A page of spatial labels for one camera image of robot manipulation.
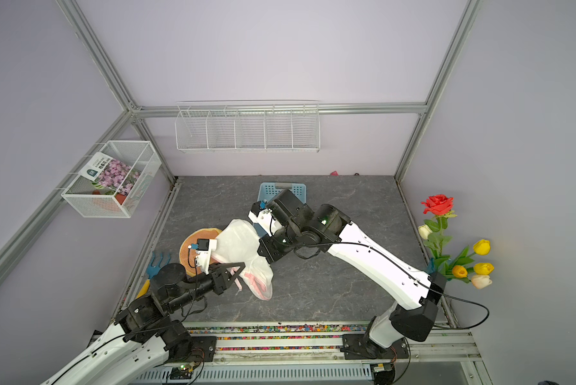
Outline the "white mesh laundry bag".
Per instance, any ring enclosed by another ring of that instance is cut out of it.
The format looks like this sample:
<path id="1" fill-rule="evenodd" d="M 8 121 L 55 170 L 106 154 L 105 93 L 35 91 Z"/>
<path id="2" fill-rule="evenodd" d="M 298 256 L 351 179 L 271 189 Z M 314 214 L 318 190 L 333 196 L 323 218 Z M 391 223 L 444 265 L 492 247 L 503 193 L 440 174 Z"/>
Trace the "white mesh laundry bag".
<path id="1" fill-rule="evenodd" d="M 221 263 L 244 262 L 243 271 L 272 270 L 266 259 L 257 253 L 259 236 L 248 221 L 233 219 L 217 236 L 217 249 L 212 257 Z"/>

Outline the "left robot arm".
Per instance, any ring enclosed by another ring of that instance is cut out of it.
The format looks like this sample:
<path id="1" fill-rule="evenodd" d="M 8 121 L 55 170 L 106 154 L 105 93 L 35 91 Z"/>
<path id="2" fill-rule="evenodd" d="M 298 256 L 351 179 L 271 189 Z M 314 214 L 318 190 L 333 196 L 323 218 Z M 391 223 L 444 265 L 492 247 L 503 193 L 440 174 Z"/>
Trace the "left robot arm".
<path id="1" fill-rule="evenodd" d="M 236 281 L 245 263 L 214 263 L 208 273 L 191 278 L 179 263 L 167 264 L 150 281 L 145 295 L 117 314 L 98 339 L 48 384 L 128 384 L 166 363 L 204 364 L 214 357 L 209 337 L 194 338 L 173 314 L 222 294 Z"/>

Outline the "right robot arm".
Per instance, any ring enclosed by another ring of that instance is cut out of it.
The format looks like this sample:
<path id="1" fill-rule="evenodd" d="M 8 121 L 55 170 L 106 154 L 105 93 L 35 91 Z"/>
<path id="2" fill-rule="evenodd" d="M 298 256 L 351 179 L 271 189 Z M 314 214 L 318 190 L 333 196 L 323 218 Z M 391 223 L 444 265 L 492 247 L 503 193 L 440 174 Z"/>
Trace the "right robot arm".
<path id="1" fill-rule="evenodd" d="M 338 208 L 325 204 L 313 210 L 289 190 L 269 202 L 254 203 L 249 219 L 266 233 L 258 252 L 269 263 L 303 248 L 328 253 L 358 269 L 394 299 L 394 305 L 374 317 L 363 334 L 342 337 L 345 359 L 394 359 L 403 339 L 424 342 L 429 337 L 446 285 L 442 274 L 410 266 Z"/>

